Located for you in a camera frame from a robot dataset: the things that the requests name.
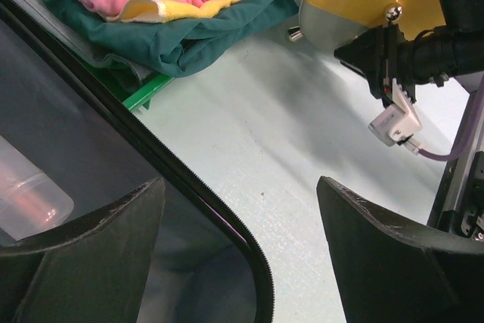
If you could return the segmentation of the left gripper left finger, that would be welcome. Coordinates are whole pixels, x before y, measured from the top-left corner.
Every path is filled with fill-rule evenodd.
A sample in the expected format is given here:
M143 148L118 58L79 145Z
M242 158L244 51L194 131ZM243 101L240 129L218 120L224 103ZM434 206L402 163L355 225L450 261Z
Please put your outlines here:
M135 322L164 208L152 179L60 227L1 248L3 322Z

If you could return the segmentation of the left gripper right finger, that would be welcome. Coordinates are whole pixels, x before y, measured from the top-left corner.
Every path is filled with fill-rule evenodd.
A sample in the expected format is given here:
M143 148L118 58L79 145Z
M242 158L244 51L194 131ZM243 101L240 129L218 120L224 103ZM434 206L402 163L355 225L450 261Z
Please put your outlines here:
M330 177L317 195L348 322L481 322L483 244L422 225Z

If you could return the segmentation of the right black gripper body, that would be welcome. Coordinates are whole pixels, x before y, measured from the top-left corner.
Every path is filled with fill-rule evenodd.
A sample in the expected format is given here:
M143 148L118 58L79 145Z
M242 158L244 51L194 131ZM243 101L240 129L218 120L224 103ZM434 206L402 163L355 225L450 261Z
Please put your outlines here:
M413 104L417 85L434 83L442 87L458 73L458 34L445 26L424 30L408 41L398 25L390 24L377 27L376 37L376 76L370 79L370 90L384 107L393 103L393 78Z

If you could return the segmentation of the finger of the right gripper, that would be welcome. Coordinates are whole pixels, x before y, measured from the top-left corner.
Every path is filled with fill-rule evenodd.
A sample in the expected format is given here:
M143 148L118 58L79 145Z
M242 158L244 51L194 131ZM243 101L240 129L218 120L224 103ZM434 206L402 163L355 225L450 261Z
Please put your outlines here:
M376 26L364 31L351 42L334 50L334 57L345 67L362 76L370 89L380 89L385 27Z

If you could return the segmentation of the clear plastic bottle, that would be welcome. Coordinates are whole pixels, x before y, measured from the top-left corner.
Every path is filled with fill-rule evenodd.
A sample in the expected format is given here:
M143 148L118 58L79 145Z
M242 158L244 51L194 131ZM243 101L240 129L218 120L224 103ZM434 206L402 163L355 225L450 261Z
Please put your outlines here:
M66 192L1 139L1 230L19 241L58 227L73 208Z

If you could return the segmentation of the pink and teal kids suitcase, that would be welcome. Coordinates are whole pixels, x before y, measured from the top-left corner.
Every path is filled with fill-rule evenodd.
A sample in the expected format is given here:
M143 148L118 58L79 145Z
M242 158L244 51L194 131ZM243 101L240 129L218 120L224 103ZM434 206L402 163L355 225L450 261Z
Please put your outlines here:
M72 198L58 227L164 181L135 322L272 321L271 272L244 224L13 0L1 0L1 137Z

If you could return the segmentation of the dark green shorts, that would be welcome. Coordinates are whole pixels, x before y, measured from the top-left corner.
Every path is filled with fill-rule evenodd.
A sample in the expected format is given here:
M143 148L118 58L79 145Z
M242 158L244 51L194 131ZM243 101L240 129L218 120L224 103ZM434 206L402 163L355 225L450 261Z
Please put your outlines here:
M107 23L78 0L43 2L88 44L175 78L207 68L241 39L265 31L298 11L294 0L241 0L213 18Z

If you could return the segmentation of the green plastic tray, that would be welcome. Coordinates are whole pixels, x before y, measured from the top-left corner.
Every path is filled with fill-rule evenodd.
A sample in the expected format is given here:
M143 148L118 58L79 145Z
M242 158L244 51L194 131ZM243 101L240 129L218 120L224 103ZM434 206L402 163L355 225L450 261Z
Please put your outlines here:
M187 19L160 24L150 56L162 73L153 71L139 81L127 69L87 68L130 111L150 108L150 100L175 78L194 75L218 60L225 51L292 17L299 10L294 0L243 0L210 19Z

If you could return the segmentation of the light blue denim cloth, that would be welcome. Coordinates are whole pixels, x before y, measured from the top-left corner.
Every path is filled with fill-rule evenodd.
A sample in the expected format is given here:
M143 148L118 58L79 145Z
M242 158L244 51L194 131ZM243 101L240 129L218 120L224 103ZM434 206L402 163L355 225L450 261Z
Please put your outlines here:
M139 81L146 79L153 73L142 65L130 61L125 57L117 56L103 48L93 45L74 32L67 25L58 20L44 5L42 0L13 0L28 15L44 27L56 39L61 41L83 61L98 69L125 68L133 73Z

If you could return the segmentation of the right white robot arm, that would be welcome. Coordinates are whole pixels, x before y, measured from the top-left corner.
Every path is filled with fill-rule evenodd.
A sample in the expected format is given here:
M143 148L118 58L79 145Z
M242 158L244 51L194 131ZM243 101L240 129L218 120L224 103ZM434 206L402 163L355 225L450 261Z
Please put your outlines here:
M334 52L345 67L363 76L383 112L369 124L388 146L445 163L446 170L428 219L430 226L483 240L483 0L439 0L444 24L419 29L407 40L391 12ZM422 123L414 108L418 85L458 80L469 99L451 150L428 151L417 140Z

